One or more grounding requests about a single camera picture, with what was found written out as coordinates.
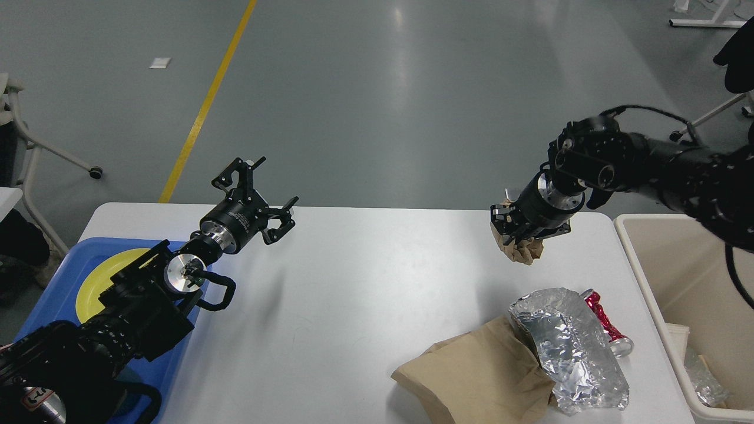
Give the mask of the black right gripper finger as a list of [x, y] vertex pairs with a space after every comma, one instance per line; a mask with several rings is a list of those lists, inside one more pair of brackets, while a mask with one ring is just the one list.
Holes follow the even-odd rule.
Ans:
[[563, 223], [554, 228], [539, 228], [531, 237], [533, 240], [544, 240], [568, 234], [571, 231], [570, 223]]
[[507, 247], [519, 242], [515, 234], [519, 226], [512, 216], [512, 212], [516, 211], [514, 203], [512, 200], [504, 200], [490, 206], [490, 226], [499, 247]]

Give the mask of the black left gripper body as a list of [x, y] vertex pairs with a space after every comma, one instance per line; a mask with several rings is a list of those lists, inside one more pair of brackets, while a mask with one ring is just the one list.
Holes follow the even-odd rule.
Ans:
[[267, 228], [271, 220], [268, 207], [259, 199], [248, 203], [224, 199], [200, 220], [199, 240], [226, 254], [238, 253], [256, 234], [270, 245], [273, 236]]

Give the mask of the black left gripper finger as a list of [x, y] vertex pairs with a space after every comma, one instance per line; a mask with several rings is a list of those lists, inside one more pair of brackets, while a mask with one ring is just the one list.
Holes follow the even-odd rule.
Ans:
[[256, 161], [235, 158], [217, 177], [211, 180], [211, 185], [224, 191], [228, 201], [242, 204], [252, 204], [256, 201], [264, 202], [260, 193], [255, 189], [253, 172], [266, 161], [260, 157]]
[[[267, 205], [259, 209], [259, 220], [264, 221], [259, 231], [262, 234], [264, 244], [275, 244], [296, 225], [293, 219], [293, 206], [299, 201], [299, 197], [293, 197], [283, 207], [274, 208]], [[270, 227], [270, 221], [278, 221], [278, 227]]]

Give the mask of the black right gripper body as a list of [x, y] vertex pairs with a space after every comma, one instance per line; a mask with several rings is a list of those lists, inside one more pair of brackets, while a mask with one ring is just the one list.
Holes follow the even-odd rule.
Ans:
[[[539, 228], [554, 228], [563, 223], [570, 223], [569, 220], [577, 214], [585, 205], [584, 190], [577, 190], [574, 193], [564, 193], [555, 185], [554, 177], [550, 177], [549, 172], [539, 171], [538, 174], [525, 186], [533, 190], [537, 196], [531, 207], [526, 210], [516, 210], [512, 212], [514, 220], [519, 225], [516, 231], [518, 239], [532, 239], [533, 234]], [[550, 207], [539, 198], [536, 190], [538, 188], [555, 188], [568, 196], [567, 203], [564, 202], [565, 209]]]

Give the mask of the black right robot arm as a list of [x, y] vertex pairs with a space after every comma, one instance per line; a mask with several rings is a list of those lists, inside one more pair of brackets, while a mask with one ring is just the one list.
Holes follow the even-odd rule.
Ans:
[[695, 219], [722, 240], [728, 276], [751, 306], [733, 250], [752, 252], [752, 142], [716, 152], [700, 142], [687, 119], [690, 140], [654, 140], [620, 129], [617, 116], [627, 109], [619, 105], [565, 125], [519, 195], [490, 207], [498, 246], [512, 261], [530, 263], [538, 253], [527, 249], [568, 233], [576, 212], [598, 209], [614, 193], [638, 193]]

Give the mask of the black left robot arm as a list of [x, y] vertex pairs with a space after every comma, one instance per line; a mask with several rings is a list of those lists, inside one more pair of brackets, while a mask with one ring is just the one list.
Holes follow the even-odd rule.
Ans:
[[210, 271], [256, 235], [274, 244], [294, 228], [291, 198], [272, 207], [255, 189], [256, 161], [235, 158], [212, 185], [224, 199], [178, 248], [160, 241], [111, 277], [103, 310], [81, 324], [54, 320], [2, 349], [3, 423], [105, 423], [130, 395], [148, 399], [135, 420], [151, 423], [163, 397], [154, 386], [124, 381], [134, 359], [156, 360], [194, 330], [196, 308], [226, 309], [236, 282]]

